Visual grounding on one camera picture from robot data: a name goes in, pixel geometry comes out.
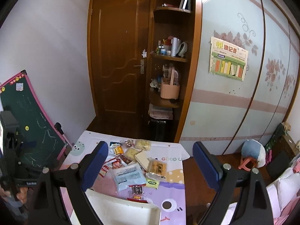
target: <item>pink stool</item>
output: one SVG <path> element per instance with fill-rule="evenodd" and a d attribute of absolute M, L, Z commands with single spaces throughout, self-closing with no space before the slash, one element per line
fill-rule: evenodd
<path fill-rule="evenodd" d="M 247 168 L 246 165 L 251 162 L 253 164 L 253 167 L 257 167 L 257 160 L 255 160 L 254 158 L 252 157 L 247 157 L 243 160 L 243 157 L 241 157 L 241 164 L 239 165 L 239 169 L 244 169 L 248 172 L 250 172 L 251 169 Z"/>

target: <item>wooden floor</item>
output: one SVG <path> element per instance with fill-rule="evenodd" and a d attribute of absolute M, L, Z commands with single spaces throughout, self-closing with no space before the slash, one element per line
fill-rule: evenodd
<path fill-rule="evenodd" d="M 107 121 L 104 124 L 101 124 L 99 120 L 95 118 L 87 130 L 120 137 L 131 136 L 133 139 L 147 138 L 147 133 L 145 131 L 141 131 L 140 128 L 133 128 L 132 125 L 134 125 L 134 123 L 129 123 L 127 120 Z M 217 158 L 221 163 L 229 163 L 232 167 L 237 169 L 240 165 L 241 154 L 235 153 L 217 156 Z M 204 212 L 206 210 L 206 204 L 212 202 L 215 191 L 207 186 L 194 158 L 191 157 L 184 160 L 183 169 L 187 216 L 194 214 L 195 212 Z M 268 175 L 266 168 L 263 167 L 259 170 L 266 185 L 270 184 L 271 178 Z M 238 198 L 239 188 L 236 188 L 232 202 L 237 202 Z"/>
<path fill-rule="evenodd" d="M 146 126 L 140 126 L 140 123 L 131 119 L 107 119 L 104 122 L 99 117 L 95 117 L 88 126 L 88 131 L 96 133 L 110 134 L 125 138 L 147 139 Z"/>
<path fill-rule="evenodd" d="M 240 165 L 241 154 L 229 154 L 217 156 L 221 163 L 229 163 L 235 169 Z M 185 199 L 187 216 L 196 212 L 204 212 L 206 204 L 211 203 L 215 195 L 215 191 L 207 186 L 207 183 L 198 168 L 194 158 L 183 161 L 184 183 L 185 183 Z M 266 185 L 270 184 L 271 178 L 265 167 L 259 168 Z M 232 202 L 237 202 L 239 198 L 239 188 L 235 189 Z"/>

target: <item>white tray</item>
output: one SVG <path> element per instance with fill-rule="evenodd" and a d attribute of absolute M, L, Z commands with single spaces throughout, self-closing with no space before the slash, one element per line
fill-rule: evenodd
<path fill-rule="evenodd" d="M 160 224 L 161 210 L 154 204 L 118 199 L 90 189 L 85 194 L 104 225 Z M 73 225 L 80 225 L 74 210 L 70 220 Z"/>

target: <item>pink frame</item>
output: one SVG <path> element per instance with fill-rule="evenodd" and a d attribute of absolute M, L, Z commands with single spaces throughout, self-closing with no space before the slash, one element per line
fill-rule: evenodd
<path fill-rule="evenodd" d="M 20 74 L 22 74 L 22 72 L 20 73 L 17 73 L 15 76 L 11 77 L 9 80 L 5 81 L 3 84 L 0 85 L 0 89 L 5 86 L 7 83 L 9 83 L 11 80 L 15 79 L 17 76 L 19 76 Z M 54 127 L 54 124 L 52 123 L 52 121 L 50 120 L 49 116 L 47 115 L 47 113 L 45 112 L 44 108 L 42 107 L 40 101 L 38 100 L 38 97 L 37 95 L 35 94 L 34 90 L 33 90 L 33 87 L 32 87 L 32 84 L 29 80 L 29 77 L 27 74 L 24 74 L 25 75 L 25 79 L 28 83 L 28 86 L 31 90 L 31 93 L 35 99 L 35 101 L 37 102 L 38 106 L 40 107 L 42 113 L 44 114 L 45 118 L 47 119 L 47 121 L 50 123 L 51 127 L 54 129 L 54 131 L 57 133 L 57 135 L 61 138 L 62 141 L 64 141 L 65 143 L 69 143 L 69 141 L 64 138 L 64 136 L 62 136 L 58 131 L 57 129 Z M 59 160 L 61 158 L 61 156 L 63 155 L 64 151 L 65 151 L 66 147 L 62 148 L 61 152 L 59 153 L 58 157 L 57 157 L 57 160 Z"/>

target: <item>sliding wardrobe door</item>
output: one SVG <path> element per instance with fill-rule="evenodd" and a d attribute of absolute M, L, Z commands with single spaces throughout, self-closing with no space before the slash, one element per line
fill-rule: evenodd
<path fill-rule="evenodd" d="M 277 122 L 280 123 L 277 119 L 273 127 L 267 129 L 276 109 L 281 109 L 278 108 L 278 104 L 284 91 L 290 58 L 289 24 L 287 18 L 271 0 L 262 0 L 262 4 L 265 14 L 265 53 L 262 71 L 250 109 L 225 154 L 239 152 L 246 139 L 260 140 L 263 135 L 270 135 Z"/>
<path fill-rule="evenodd" d="M 202 0 L 202 34 L 194 90 L 180 143 L 191 154 L 202 141 L 223 153 L 240 125 L 253 95 L 264 42 L 261 0 Z M 209 73 L 211 37 L 249 51 L 244 81 Z"/>
<path fill-rule="evenodd" d="M 299 38 L 289 25 L 290 34 L 290 54 L 289 54 L 289 66 L 286 73 L 286 80 L 283 87 L 283 92 L 278 104 L 278 107 L 274 113 L 269 126 L 267 127 L 265 134 L 261 137 L 260 143 L 265 145 L 272 136 L 278 124 L 280 124 L 287 113 L 287 109 L 290 105 L 298 76 L 299 70 Z"/>

